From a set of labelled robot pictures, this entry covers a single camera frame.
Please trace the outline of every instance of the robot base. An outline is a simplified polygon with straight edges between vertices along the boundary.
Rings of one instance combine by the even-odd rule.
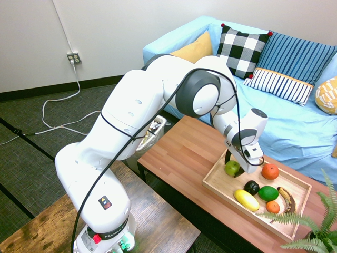
[[[82,229],[74,244],[74,252],[78,253],[125,253],[131,251],[135,246],[136,221],[130,213],[128,222],[124,229],[109,240],[95,243],[87,234],[88,226]]]

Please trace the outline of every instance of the light blue couch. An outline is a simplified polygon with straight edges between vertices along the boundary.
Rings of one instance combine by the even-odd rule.
[[[168,54],[194,42],[205,31],[210,34],[213,54],[216,55],[222,23],[243,33],[268,32],[202,16],[144,47],[144,64],[156,54]],[[241,117],[245,116],[250,108],[258,108],[269,117],[265,131],[259,140],[264,153],[319,182],[325,181],[322,168],[328,173],[337,189],[337,158],[331,157],[337,144],[337,116],[323,112],[314,101],[316,88],[334,76],[337,76],[337,55],[323,71],[304,107],[245,86],[242,84],[243,79],[236,76],[234,78],[238,87]],[[167,106],[165,111],[179,119],[183,117],[171,106]],[[200,120],[210,124],[208,114]]]

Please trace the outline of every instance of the wooden table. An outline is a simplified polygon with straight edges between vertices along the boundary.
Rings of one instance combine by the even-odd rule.
[[[202,186],[202,180],[226,149],[224,140],[216,129],[185,116],[138,162],[260,251],[304,252],[282,249],[280,245],[286,243],[283,239]],[[312,185],[304,214],[320,224],[325,209],[316,192],[328,194],[327,187],[267,156],[265,160]],[[299,226],[295,239],[307,232],[307,227]]]
[[[111,170],[124,186],[137,223],[137,252],[187,252],[200,232],[123,163]],[[2,253],[70,251],[76,210],[67,195],[0,244]],[[84,227],[80,220],[77,231]]]

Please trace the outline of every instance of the gray carpet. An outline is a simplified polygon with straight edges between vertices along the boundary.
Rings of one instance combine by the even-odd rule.
[[[57,126],[79,120],[85,115],[100,110],[114,85],[85,89],[79,95],[62,101],[48,102],[45,121]],[[31,99],[0,103],[0,116],[12,126],[33,133],[47,130],[42,122],[42,106],[47,99],[58,99],[74,92],[58,93]],[[71,128],[88,133],[98,114],[94,114]],[[171,126],[174,120],[168,119]],[[0,143],[15,137],[10,130],[0,124]],[[58,129],[44,134],[30,136],[29,139],[53,157],[67,144],[81,141],[83,135]],[[65,191],[56,175],[54,163],[21,138],[0,145],[0,183],[13,194],[33,215],[38,215],[53,204]],[[0,192],[0,242],[5,240],[30,219]],[[224,252],[204,235],[196,241],[197,252]]]

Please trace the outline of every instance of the yellow patterned pillow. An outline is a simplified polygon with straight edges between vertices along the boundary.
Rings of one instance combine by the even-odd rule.
[[[174,56],[196,63],[202,57],[212,55],[210,34],[205,32],[195,42],[171,53]]]
[[[337,115],[337,76],[318,87],[315,93],[315,101],[324,112]]]

